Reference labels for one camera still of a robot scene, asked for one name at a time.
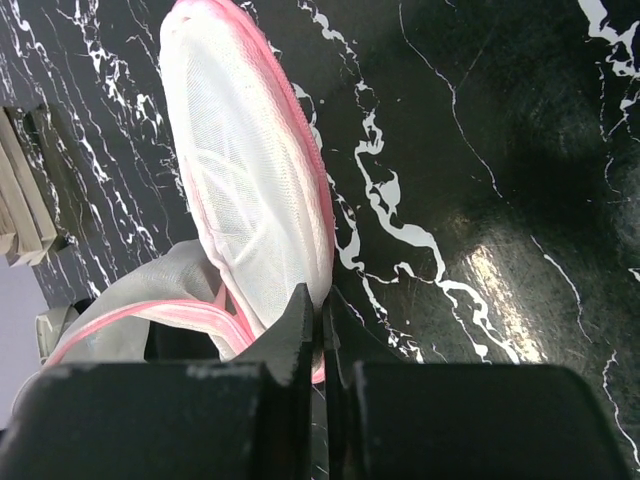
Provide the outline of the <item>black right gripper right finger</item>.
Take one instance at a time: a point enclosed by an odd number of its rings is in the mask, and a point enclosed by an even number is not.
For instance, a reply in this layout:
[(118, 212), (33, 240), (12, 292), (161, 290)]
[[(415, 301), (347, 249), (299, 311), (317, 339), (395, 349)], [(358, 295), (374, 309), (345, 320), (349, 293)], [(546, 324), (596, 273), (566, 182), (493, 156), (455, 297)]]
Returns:
[(366, 328), (337, 287), (330, 289), (322, 313), (326, 394), (354, 386), (363, 395), (380, 395), (395, 354)]

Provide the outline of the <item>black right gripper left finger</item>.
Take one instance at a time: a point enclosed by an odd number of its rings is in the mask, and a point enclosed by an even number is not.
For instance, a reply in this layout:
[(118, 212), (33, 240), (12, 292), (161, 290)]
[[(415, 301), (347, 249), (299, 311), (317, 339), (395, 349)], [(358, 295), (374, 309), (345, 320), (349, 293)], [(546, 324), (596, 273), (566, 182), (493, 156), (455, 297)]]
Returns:
[(311, 384), (313, 304), (307, 285), (298, 284), (282, 316), (235, 363), (263, 365), (282, 387)]

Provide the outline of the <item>white pink mesh laundry bag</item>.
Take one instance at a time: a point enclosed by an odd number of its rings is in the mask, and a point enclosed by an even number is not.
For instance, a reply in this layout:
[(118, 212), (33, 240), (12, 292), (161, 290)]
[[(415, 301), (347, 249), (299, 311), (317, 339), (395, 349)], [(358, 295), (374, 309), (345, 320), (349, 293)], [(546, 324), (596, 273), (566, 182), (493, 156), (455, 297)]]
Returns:
[(320, 308), (334, 216), (320, 150), (268, 41), (230, 1), (179, 1), (159, 63), (198, 236), (138, 267), (55, 336), (42, 360), (143, 362), (161, 327), (228, 362), (282, 317), (295, 288)]

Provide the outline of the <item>black bra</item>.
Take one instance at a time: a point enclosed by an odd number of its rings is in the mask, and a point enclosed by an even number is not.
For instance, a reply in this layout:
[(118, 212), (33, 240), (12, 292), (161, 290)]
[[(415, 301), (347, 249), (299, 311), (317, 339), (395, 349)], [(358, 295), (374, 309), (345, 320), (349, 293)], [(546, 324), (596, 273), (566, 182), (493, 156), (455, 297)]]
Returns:
[(207, 334), (156, 322), (149, 324), (144, 350), (145, 361), (218, 361), (219, 359), (219, 350)]

